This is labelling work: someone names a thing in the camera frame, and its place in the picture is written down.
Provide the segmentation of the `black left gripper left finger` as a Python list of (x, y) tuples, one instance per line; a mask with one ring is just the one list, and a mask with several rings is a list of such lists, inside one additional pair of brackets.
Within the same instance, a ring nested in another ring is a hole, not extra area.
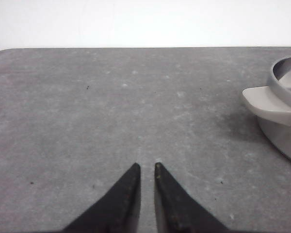
[(141, 167), (134, 163), (110, 190), (63, 229), (64, 233), (135, 233), (141, 208)]

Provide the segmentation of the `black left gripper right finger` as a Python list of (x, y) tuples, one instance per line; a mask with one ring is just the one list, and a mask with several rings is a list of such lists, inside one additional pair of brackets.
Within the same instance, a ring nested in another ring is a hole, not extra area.
[(159, 233), (222, 233), (228, 228), (197, 203), (162, 163), (155, 164), (155, 214)]

